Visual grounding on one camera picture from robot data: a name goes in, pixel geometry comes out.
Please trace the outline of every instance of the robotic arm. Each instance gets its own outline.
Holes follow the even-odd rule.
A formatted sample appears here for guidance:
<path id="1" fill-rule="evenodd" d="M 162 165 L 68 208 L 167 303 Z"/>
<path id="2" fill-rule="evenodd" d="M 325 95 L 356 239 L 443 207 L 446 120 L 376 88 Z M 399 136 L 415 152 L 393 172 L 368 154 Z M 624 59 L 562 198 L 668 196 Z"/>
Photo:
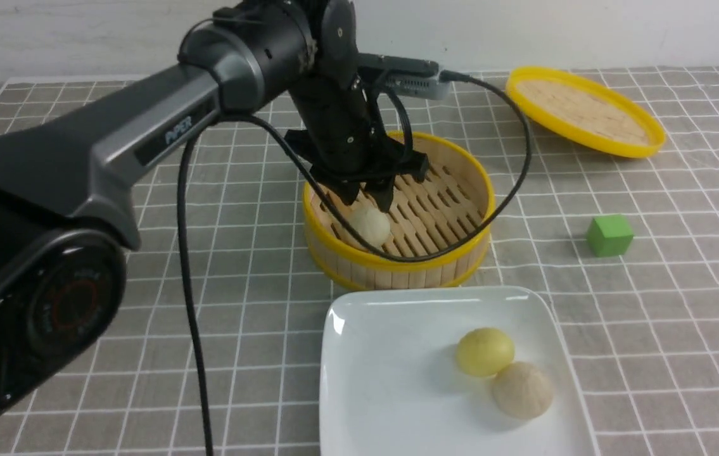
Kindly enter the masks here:
<path id="1" fill-rule="evenodd" d="M 288 91 L 307 130 L 287 141 L 345 203 L 362 186 L 387 210 L 397 175 L 424 179 L 428 159 L 388 138 L 376 96 L 446 84 L 435 63 L 360 54 L 350 0 L 245 0 L 206 22 L 175 66 L 0 136 L 0 415 L 103 334 L 122 248 L 140 245 L 131 187 L 205 128 Z"/>

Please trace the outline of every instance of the steamed bun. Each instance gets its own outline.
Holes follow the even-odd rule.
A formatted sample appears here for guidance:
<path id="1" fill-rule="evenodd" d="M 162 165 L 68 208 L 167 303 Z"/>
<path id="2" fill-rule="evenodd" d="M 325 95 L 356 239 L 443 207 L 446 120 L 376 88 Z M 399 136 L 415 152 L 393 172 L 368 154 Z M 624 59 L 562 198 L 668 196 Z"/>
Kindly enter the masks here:
<path id="1" fill-rule="evenodd" d="M 514 341 L 497 328 L 478 328 L 461 338 L 455 349 L 458 369 L 470 376 L 492 376 L 514 360 Z"/>
<path id="2" fill-rule="evenodd" d="M 362 205 L 353 210 L 348 223 L 372 246 L 380 248 L 390 237 L 390 220 L 382 211 L 371 205 Z"/>
<path id="3" fill-rule="evenodd" d="M 517 361 L 492 381 L 492 395 L 499 409 L 517 419 L 534 419 L 554 401 L 554 387 L 538 367 Z"/>

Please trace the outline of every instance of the bamboo steamer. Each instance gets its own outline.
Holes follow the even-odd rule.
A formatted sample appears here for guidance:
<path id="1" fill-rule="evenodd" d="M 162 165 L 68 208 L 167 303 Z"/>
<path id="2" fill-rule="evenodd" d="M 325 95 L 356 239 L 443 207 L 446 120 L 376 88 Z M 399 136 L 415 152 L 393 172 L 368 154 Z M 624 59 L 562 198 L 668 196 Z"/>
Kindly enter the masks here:
<path id="1" fill-rule="evenodd" d="M 402 133 L 391 133 L 402 141 Z M 429 156 L 428 176 L 418 184 L 409 176 L 395 181 L 388 213 L 391 234 L 386 252 L 418 257 L 463 239 L 495 210 L 495 193 L 486 170 L 452 142 L 412 133 L 414 148 Z M 322 188 L 347 219 L 359 205 L 373 205 L 360 193 L 351 206 Z M 385 260 L 359 246 L 330 214 L 309 184 L 303 190 L 304 231 L 316 265 L 334 282 L 354 291 L 458 286 L 478 268 L 489 248 L 489 227 L 460 248 L 428 262 Z"/>
<path id="2" fill-rule="evenodd" d="M 540 66 L 513 70 L 506 93 L 560 136 L 624 158 L 648 158 L 666 142 L 660 121 L 626 96 L 579 75 Z"/>

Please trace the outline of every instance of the green cube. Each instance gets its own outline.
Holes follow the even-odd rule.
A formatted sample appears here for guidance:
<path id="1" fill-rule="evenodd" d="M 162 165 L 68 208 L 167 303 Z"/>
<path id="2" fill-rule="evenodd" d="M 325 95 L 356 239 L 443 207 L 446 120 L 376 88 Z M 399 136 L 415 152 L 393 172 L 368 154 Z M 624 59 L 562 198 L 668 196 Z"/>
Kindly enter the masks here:
<path id="1" fill-rule="evenodd" d="M 594 217 L 587 230 L 587 243 L 597 257 L 625 254 L 633 237 L 632 226 L 619 213 Z"/>

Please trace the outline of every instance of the square plate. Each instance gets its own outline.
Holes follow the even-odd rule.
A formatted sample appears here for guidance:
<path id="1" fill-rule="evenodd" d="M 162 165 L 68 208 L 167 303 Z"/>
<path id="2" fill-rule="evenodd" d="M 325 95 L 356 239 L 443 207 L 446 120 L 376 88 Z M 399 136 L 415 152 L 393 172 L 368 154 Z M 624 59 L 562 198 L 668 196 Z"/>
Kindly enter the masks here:
<path id="1" fill-rule="evenodd" d="M 533 421 L 499 412 L 488 381 L 461 373 L 455 344 L 481 326 L 553 382 Z M 582 394 L 544 301 L 513 286 L 368 291 L 338 298 L 322 339 L 322 456 L 596 454 Z"/>

